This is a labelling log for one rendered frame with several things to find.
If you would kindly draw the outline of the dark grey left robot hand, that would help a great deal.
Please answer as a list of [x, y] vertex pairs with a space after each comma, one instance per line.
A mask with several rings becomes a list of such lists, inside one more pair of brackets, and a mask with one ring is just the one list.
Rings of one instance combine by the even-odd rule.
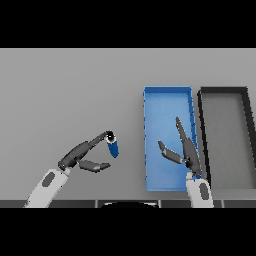
[[75, 146], [70, 152], [68, 152], [59, 162], [58, 167], [65, 171], [79, 165], [82, 170], [88, 170], [94, 173], [100, 172], [110, 167], [109, 163], [95, 163], [88, 160], [83, 160], [83, 157], [94, 148], [99, 142], [106, 140], [109, 143], [115, 141], [115, 136], [112, 131], [105, 131], [98, 135], [91, 141], [84, 141]]

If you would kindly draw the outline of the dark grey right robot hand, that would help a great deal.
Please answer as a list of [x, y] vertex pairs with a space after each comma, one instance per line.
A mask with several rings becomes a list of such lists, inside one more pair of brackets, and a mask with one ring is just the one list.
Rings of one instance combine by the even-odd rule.
[[202, 177], [202, 170], [199, 160], [199, 154], [192, 139], [186, 136], [182, 122], [179, 118], [176, 118], [176, 128], [179, 132], [180, 141], [182, 143], [183, 155], [180, 155], [177, 152], [168, 149], [165, 144], [161, 140], [159, 140], [158, 146], [161, 154], [164, 158], [176, 164], [185, 164], [192, 173], [192, 177], [194, 179], [200, 179]]

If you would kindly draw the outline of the blue bin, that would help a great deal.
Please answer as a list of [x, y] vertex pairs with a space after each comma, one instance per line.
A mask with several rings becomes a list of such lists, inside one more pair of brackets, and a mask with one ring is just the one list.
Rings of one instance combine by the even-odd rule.
[[185, 191], [185, 164], [164, 158], [158, 141], [183, 155], [182, 143], [176, 128], [179, 118], [187, 137], [197, 145], [194, 101], [191, 86], [145, 86], [144, 96], [144, 153], [147, 191]]

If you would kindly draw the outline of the blue pipe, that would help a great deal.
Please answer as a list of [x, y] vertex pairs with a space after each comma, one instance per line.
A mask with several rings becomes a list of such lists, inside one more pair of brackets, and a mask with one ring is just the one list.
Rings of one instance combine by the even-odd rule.
[[116, 158], [119, 154], [118, 152], [118, 142], [117, 142], [117, 138], [114, 135], [114, 133], [112, 131], [109, 131], [106, 135], [106, 143], [109, 149], [110, 154]]

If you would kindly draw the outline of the dark grey bin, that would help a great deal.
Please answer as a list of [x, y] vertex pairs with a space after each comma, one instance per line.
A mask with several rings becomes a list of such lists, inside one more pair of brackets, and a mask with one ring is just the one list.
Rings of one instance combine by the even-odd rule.
[[248, 88], [201, 87], [197, 96], [211, 187], [256, 189], [256, 129]]

